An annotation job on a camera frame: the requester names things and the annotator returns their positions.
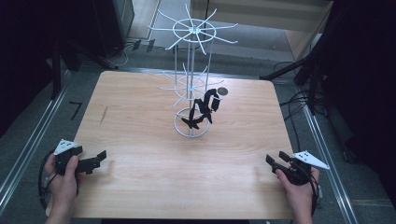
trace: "black controller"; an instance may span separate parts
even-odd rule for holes
[[[55,168],[57,174],[64,175],[66,165],[72,156],[77,156],[82,152],[82,147],[72,147],[67,151],[55,156]],[[101,152],[94,158],[89,158],[78,162],[76,174],[84,173],[92,174],[93,169],[100,167],[100,162],[106,158],[106,151]]]
[[[291,158],[283,151],[279,151],[279,157],[285,162],[290,163],[290,167],[285,166],[275,162],[275,160],[267,154],[265,161],[272,166],[272,172],[275,173],[276,169],[280,169],[285,173],[289,182],[293,185],[304,185],[308,183],[311,179],[311,165],[303,161],[299,161],[295,158]]]

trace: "finger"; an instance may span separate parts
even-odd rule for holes
[[[317,168],[311,168],[311,175],[319,182],[319,170]]]
[[[55,155],[52,153],[49,155],[46,164],[44,165],[44,170],[47,175],[51,175],[55,171]]]
[[[283,171],[276,169],[275,170],[277,178],[279,179],[280,183],[282,183],[283,187],[285,189],[287,189],[290,185],[290,182],[288,180],[288,178],[286,177],[285,173],[283,173]]]
[[[78,166],[78,157],[72,156],[66,165],[66,170],[64,172],[65,178],[75,178],[75,171]]]

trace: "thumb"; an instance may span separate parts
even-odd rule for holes
[[[78,157],[72,156],[72,158],[70,158],[69,162],[66,165],[64,176],[75,178],[75,171],[77,166],[78,166]]]
[[[280,169],[275,170],[277,178],[279,179],[280,183],[282,183],[283,187],[286,188],[288,185],[290,185],[290,182],[288,178],[286,177],[285,173],[281,171]]]

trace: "tripod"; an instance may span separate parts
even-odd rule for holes
[[[320,66],[319,61],[324,60],[326,52],[331,47],[332,40],[334,39],[335,31],[344,18],[347,12],[346,7],[337,8],[338,11],[334,11],[332,8],[329,21],[326,24],[325,31],[319,39],[318,43],[312,48],[312,50],[301,60],[292,63],[273,74],[260,77],[261,80],[273,80],[276,77],[280,77],[289,71],[301,67],[300,71],[294,78],[294,83],[298,86],[302,86],[311,77],[311,83],[308,93],[308,108],[312,115],[315,115],[315,94],[318,88],[318,81],[320,78]]]

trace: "tape mark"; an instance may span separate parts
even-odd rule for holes
[[[107,106],[106,106],[106,108],[105,108],[105,111],[103,112],[102,119],[100,120],[99,126],[102,125],[102,122],[103,122],[103,120],[105,119],[106,113],[107,113]]]
[[[75,111],[73,117],[71,118],[71,120],[73,120],[73,119],[76,117],[76,115],[77,115],[79,109],[81,108],[82,103],[70,101],[69,104],[70,104],[70,105],[78,105],[78,107],[77,107],[77,109],[76,109],[76,111]]]

